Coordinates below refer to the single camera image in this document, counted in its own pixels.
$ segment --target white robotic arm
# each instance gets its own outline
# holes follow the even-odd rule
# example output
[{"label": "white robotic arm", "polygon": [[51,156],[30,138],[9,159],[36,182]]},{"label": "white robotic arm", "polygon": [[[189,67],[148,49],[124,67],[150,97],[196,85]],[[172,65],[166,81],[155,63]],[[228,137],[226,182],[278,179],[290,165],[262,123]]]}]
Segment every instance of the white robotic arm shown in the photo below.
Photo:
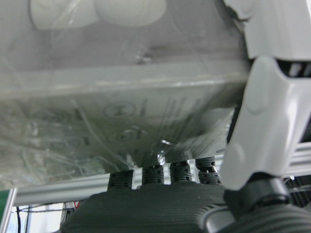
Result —
[{"label": "white robotic arm", "polygon": [[255,59],[221,168],[226,188],[238,190],[256,172],[282,177],[309,121],[311,1],[225,3],[245,20],[248,55]]}]

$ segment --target clear plastic wrap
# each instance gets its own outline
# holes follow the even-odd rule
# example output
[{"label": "clear plastic wrap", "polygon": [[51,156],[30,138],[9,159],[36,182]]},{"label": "clear plastic wrap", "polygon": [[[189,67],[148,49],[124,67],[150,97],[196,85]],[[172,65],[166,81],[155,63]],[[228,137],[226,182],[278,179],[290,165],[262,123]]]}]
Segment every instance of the clear plastic wrap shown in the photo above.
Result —
[{"label": "clear plastic wrap", "polygon": [[249,67],[220,1],[168,0],[131,27],[73,26],[83,1],[56,2],[62,26],[44,30],[27,1],[0,2],[0,189],[225,147]]}]

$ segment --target white cylindrical object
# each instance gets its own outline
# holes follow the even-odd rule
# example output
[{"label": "white cylindrical object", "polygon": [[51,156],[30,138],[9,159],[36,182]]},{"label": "white cylindrical object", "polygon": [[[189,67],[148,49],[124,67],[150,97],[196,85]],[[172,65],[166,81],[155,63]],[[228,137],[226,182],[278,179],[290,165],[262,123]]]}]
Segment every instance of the white cylindrical object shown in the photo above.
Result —
[{"label": "white cylindrical object", "polygon": [[158,21],[166,7],[166,0],[31,0],[30,13],[41,30],[78,28],[100,19],[141,27]]},{"label": "white cylindrical object", "polygon": [[125,27],[150,25],[166,11],[166,0],[95,0],[94,5],[102,20]]},{"label": "white cylindrical object", "polygon": [[30,14],[41,30],[78,28],[99,20],[93,0],[31,0]]}]

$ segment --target black rubber part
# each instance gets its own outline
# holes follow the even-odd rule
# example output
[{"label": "black rubber part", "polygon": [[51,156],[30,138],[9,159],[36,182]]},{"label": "black rubber part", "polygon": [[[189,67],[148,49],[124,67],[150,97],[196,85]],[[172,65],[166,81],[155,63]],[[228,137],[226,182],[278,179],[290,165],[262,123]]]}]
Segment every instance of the black rubber part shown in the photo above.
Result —
[{"label": "black rubber part", "polygon": [[62,224],[62,233],[202,233],[207,207],[224,206],[222,185],[176,182],[112,189],[91,196]]},{"label": "black rubber part", "polygon": [[108,190],[112,188],[132,188],[133,170],[110,174]]},{"label": "black rubber part", "polygon": [[221,177],[217,172],[201,172],[199,171],[199,180],[202,184],[222,184]]},{"label": "black rubber part", "polygon": [[170,166],[171,183],[192,181],[190,166],[187,161],[172,163]]},{"label": "black rubber part", "polygon": [[203,158],[203,159],[196,159],[195,166],[200,171],[206,172],[208,167],[215,166],[215,156]]},{"label": "black rubber part", "polygon": [[219,233],[310,233],[311,213],[293,205],[271,205],[241,217]]},{"label": "black rubber part", "polygon": [[161,165],[142,169],[142,185],[148,183],[164,183],[164,172]]},{"label": "black rubber part", "polygon": [[269,178],[248,182],[238,191],[227,189],[224,200],[233,216],[240,218],[264,206],[288,204],[290,195],[281,179]]},{"label": "black rubber part", "polygon": [[301,142],[311,142],[311,118],[307,124],[306,130],[301,139]]}]

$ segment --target green panel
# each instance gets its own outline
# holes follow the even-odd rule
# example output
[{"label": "green panel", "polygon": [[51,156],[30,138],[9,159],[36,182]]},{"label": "green panel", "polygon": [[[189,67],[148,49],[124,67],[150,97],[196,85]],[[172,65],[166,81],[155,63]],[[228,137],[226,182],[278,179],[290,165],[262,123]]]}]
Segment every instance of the green panel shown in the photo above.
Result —
[{"label": "green panel", "polygon": [[3,212],[6,206],[6,202],[8,200],[10,190],[0,191],[0,222],[3,217]]}]

